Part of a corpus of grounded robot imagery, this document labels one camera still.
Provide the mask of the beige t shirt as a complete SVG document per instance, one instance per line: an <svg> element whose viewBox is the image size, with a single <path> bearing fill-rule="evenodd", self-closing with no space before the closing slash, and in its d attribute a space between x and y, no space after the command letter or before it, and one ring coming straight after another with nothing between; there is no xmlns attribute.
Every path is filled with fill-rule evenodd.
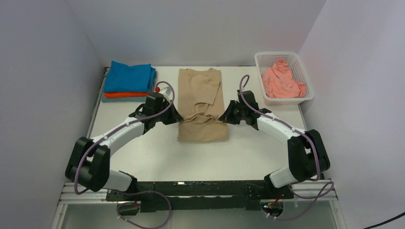
<svg viewBox="0 0 405 229"><path fill-rule="evenodd" d="M228 126L219 120L224 114L222 73L180 69L178 76L178 141L207 143L228 140Z"/></svg>

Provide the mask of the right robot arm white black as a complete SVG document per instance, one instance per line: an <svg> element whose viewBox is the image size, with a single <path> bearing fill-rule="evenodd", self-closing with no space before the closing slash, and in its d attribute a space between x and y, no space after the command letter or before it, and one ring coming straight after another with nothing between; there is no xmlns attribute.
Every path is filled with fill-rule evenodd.
<svg viewBox="0 0 405 229"><path fill-rule="evenodd" d="M287 147L288 163L265 176L263 192L269 198L281 193L282 187L306 180L319 180L330 168L323 140L318 131L306 131L278 118L268 109L259 109L252 91L238 91L219 121L238 125L241 121L257 131L269 134Z"/></svg>

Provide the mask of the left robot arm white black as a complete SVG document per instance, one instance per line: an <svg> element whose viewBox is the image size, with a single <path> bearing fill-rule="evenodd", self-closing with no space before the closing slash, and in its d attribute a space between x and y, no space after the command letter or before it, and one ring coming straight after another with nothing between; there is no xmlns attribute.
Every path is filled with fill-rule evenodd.
<svg viewBox="0 0 405 229"><path fill-rule="evenodd" d="M183 121L173 101L162 93L151 93L145 103L128 115L121 124L94 138L81 137L73 147L65 177L85 190L118 190L124 200L132 200L138 192L133 175L110 168L110 158L133 139L152 129L156 123L171 125Z"/></svg>

